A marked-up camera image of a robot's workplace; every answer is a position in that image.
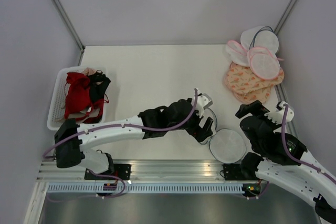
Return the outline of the white mesh laundry bag blue trim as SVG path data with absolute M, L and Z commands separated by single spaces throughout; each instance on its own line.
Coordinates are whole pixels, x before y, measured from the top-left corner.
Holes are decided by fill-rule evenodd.
M 217 160 L 224 164 L 237 163 L 246 153 L 246 143 L 236 131 L 220 127 L 215 112 L 212 109 L 204 111 L 201 126 L 206 119 L 214 120 L 212 125 L 213 135 L 203 144 L 197 143 L 186 132 L 179 133 L 182 143 L 179 147 L 179 158 L 188 160 Z

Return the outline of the red bra from bag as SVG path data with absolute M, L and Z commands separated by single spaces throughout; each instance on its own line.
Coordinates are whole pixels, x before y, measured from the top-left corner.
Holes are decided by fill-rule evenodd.
M 64 119 L 75 119 L 78 123 L 98 123 L 102 120 L 103 109 L 109 99 L 104 95 L 104 99 L 92 103 L 89 96 L 90 80 L 80 72 L 67 73 L 65 87 L 65 112 Z

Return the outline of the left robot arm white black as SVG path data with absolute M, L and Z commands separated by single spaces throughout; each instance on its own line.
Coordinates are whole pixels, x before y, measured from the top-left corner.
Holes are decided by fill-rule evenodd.
M 113 159 L 110 154 L 94 149 L 99 145 L 158 138 L 176 130 L 185 130 L 198 143 L 204 144 L 214 135 L 211 117 L 200 125 L 205 109 L 212 103 L 201 94 L 111 123 L 78 124 L 74 119 L 65 120 L 54 136 L 56 166 L 61 169 L 80 166 L 108 180 L 115 172 Z

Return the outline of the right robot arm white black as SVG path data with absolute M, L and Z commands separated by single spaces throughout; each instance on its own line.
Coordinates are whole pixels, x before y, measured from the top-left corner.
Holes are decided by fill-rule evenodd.
M 330 174 L 295 136 L 286 133 L 294 111 L 285 101 L 269 111 L 260 101 L 242 104 L 236 112 L 252 151 L 240 164 L 245 179 L 261 179 L 296 195 L 315 213 L 335 223 L 335 176 Z

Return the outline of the right arm base black plate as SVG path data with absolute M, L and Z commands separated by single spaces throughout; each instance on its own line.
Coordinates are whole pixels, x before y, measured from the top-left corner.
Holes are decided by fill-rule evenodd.
M 242 173 L 240 164 L 223 164 L 223 168 L 219 173 L 226 181 L 247 181 L 249 180 Z

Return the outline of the left arm base black plate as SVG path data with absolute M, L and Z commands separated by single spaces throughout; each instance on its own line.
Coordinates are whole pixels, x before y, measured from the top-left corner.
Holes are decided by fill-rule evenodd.
M 84 180 L 115 180 L 111 176 L 119 177 L 121 180 L 129 180 L 131 175 L 130 164 L 114 164 L 114 173 L 106 171 L 100 176 L 94 175 L 88 169 L 86 169 Z

